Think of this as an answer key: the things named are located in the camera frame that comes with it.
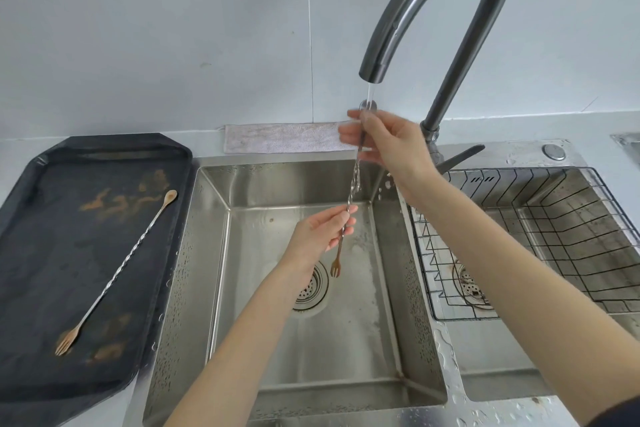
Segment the person's right hand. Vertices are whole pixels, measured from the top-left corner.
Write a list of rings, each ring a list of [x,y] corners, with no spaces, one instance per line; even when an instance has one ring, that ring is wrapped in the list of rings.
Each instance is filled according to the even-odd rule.
[[[384,167],[405,197],[438,177],[418,124],[384,110],[350,110],[338,127],[339,140],[357,148],[360,161]]]

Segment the person's left hand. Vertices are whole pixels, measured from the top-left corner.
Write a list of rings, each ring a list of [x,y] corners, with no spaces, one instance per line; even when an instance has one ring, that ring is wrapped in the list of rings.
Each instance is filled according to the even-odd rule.
[[[342,228],[346,227],[345,235],[354,232],[354,214],[320,218],[321,212],[298,222],[276,269],[300,280],[309,278],[321,255],[339,244]]]

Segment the twisted metal bar spoon fork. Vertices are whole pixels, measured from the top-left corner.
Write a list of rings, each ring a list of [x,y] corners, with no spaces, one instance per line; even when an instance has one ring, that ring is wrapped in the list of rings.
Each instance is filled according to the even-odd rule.
[[[86,311],[84,316],[80,319],[80,321],[76,324],[76,326],[74,328],[72,328],[70,331],[68,331],[65,334],[65,336],[60,340],[60,342],[58,343],[58,345],[57,345],[57,347],[56,347],[56,349],[54,351],[54,355],[55,356],[61,357],[61,356],[67,354],[68,350],[76,342],[76,340],[77,340],[77,338],[78,338],[78,336],[80,334],[80,331],[81,331],[82,327],[84,326],[85,322],[92,315],[94,310],[97,308],[98,304],[102,301],[104,296],[108,293],[109,289],[116,282],[117,277],[125,269],[125,266],[132,259],[134,253],[136,253],[137,249],[140,247],[140,245],[142,244],[144,239],[147,237],[147,235],[149,234],[150,230],[154,227],[154,225],[156,224],[157,220],[164,213],[165,209],[168,206],[170,206],[177,199],[178,195],[179,195],[179,193],[175,189],[169,190],[164,195],[164,200],[163,200],[163,204],[162,204],[161,208],[157,211],[157,213],[154,216],[154,218],[150,221],[150,223],[149,223],[148,227],[145,229],[145,231],[140,235],[140,237],[136,241],[135,245],[132,246],[130,252],[127,254],[127,256],[124,258],[122,263],[116,269],[116,271],[114,272],[114,274],[111,277],[111,279],[108,281],[108,283],[102,289],[101,293],[97,296],[95,301],[92,303],[92,305],[89,307],[89,309]]]
[[[364,100],[360,104],[359,110],[368,110],[370,112],[375,112],[377,110],[377,104],[372,99],[372,97],[369,96],[369,97],[367,97],[366,100]],[[348,201],[347,201],[347,211],[348,212],[350,212],[354,196],[361,189],[360,160],[358,158],[358,154],[363,149],[364,142],[365,142],[365,136],[366,136],[365,131],[361,129],[360,136],[358,138],[358,146],[357,146],[357,151],[356,151],[355,164],[354,164],[354,167],[353,167],[353,175],[352,175],[352,179],[351,179],[351,185],[350,185],[349,196],[348,196]],[[340,254],[341,254],[341,251],[342,251],[342,245],[343,245],[343,240],[344,240],[344,236],[345,236],[345,231],[346,231],[346,227],[343,227],[342,230],[341,230],[341,233],[340,233],[339,244],[338,244],[338,248],[337,248],[337,255],[336,255],[334,261],[332,262],[332,266],[331,266],[331,269],[330,269],[330,276],[332,278],[338,278],[340,276],[340,272],[341,272]]]

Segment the person's right forearm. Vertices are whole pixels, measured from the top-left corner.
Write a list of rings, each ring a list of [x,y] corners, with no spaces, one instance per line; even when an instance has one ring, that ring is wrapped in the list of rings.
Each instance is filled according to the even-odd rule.
[[[440,175],[405,198],[469,270],[576,422],[640,394],[640,341],[471,199]]]

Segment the person's left forearm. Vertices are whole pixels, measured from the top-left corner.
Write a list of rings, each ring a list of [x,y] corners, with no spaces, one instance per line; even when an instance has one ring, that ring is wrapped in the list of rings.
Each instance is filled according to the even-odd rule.
[[[164,427],[246,427],[261,378],[315,262],[289,257],[278,263]]]

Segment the round metal drain strainer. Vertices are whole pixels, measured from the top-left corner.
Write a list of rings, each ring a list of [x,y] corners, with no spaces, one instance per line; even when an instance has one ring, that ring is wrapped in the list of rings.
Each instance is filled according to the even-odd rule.
[[[494,310],[483,291],[459,261],[452,265],[452,280],[456,291],[466,305],[478,310]]]
[[[308,286],[298,294],[292,313],[299,318],[307,318],[321,312],[331,293],[331,281],[327,267],[322,261],[318,261],[314,265]]]

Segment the grey cleaning cloth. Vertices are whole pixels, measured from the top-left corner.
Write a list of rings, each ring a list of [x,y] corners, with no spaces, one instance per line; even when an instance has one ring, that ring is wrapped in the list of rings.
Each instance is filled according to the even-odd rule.
[[[338,122],[226,125],[223,151],[246,155],[356,150],[340,142],[338,127]]]

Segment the stainless steel double sink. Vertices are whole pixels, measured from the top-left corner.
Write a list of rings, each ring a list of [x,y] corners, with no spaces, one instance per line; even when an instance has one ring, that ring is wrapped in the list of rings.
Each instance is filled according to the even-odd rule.
[[[554,143],[557,162],[541,147]],[[345,201],[354,151],[200,157],[152,363],[123,427],[162,427],[260,282],[295,224]],[[588,167],[566,140],[487,144],[454,170]],[[362,164],[354,235],[326,307],[293,313],[248,425],[260,427],[574,427],[498,319],[438,321],[408,204]],[[640,339],[640,314],[611,315]]]

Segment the black baking tray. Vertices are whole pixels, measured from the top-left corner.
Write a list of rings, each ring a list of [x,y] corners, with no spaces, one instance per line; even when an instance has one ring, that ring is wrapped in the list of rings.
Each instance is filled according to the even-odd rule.
[[[28,163],[0,206],[0,427],[57,427],[135,379],[158,336],[194,178],[192,151],[162,133],[69,137]]]

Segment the dark sleeve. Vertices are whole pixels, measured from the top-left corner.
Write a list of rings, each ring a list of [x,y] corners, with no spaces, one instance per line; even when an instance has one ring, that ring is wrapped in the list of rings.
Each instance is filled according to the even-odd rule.
[[[640,427],[640,394],[599,408],[581,427]]]

